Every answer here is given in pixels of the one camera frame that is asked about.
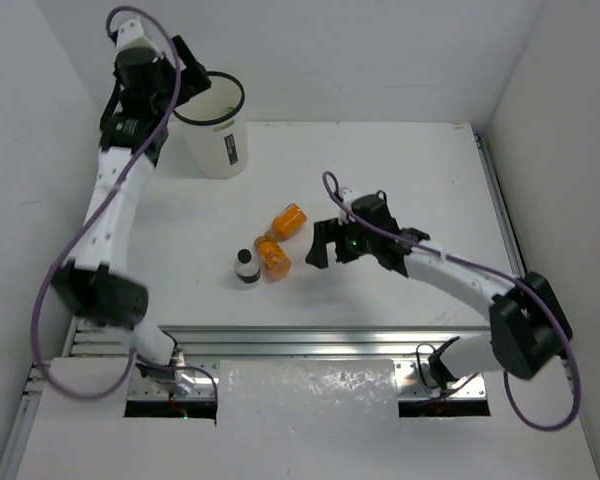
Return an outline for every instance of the white bin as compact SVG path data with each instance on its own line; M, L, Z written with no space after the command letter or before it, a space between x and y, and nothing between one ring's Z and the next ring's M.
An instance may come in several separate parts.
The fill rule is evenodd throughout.
M249 161L244 87L232 75L208 72L211 88L174 112L198 168L211 178L239 174Z

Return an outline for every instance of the white bottle with black cap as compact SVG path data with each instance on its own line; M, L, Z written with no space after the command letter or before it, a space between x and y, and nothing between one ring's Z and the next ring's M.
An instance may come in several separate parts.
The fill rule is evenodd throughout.
M249 250L243 248L238 252L233 263L236 275L244 283L256 283L260 279L260 265Z

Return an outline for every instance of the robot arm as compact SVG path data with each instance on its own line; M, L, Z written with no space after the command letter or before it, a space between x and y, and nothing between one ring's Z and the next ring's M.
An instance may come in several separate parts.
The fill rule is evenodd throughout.
M153 319L145 318L147 288L130 279L126 269L126 250L136 206L167 140L166 129L144 150L124 182L116 184L132 156L164 117L174 95L175 70L144 34L139 19L121 25L112 40L117 51L116 88L100 122L99 167L86 218L92 217L112 190L118 192L58 269L52 285L75 316L120 333L122 342L135 349L139 360L147 363L138 365L143 373L163 384L177 384L176 377L182 377L181 373L167 374L151 365L183 366L182 352ZM186 66L182 71L182 87L177 92L177 105L181 105L208 89L211 83L184 41L180 37L172 40Z
M429 356L429 375L438 386L446 388L448 382L466 375L498 370L530 379L561 353L560 340L549 321L519 288L500 277L449 262L445 249L428 234L415 228L399 228L383 192L360 196L342 188L339 195L353 213L375 227L443 254L434 255L383 237L341 212L338 218L314 224L307 263L320 269L328 267L326 245L333 242L337 262L348 263L362 255L373 255L384 268L454 296L489 322L490 333L470 339L453 338ZM549 282L535 272L522 281L547 304L571 339L571 328Z

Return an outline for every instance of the orange pill bottle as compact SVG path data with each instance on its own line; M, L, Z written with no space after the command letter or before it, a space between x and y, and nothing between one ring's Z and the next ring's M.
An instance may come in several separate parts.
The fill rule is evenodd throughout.
M266 237L272 240L286 240L295 235L306 221L307 216L304 212L295 203L292 203L273 219L271 229L266 233Z
M274 280L281 280L287 276L291 269L291 260L276 242L266 237L258 237L253 242L258 257L262 261L266 272Z

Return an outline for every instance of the white wall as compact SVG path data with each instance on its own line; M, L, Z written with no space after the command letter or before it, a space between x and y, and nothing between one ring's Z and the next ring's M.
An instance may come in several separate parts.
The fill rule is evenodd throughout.
M208 67L246 83L257 120L468 120L484 127L544 0L37 0L97 103L106 14L144 6Z
M549 0L489 129L525 259L575 331L600 468L600 0Z
M31 355L29 319L54 255L92 188L98 115L33 0L0 0L0 457ZM47 357L68 315L49 295Z

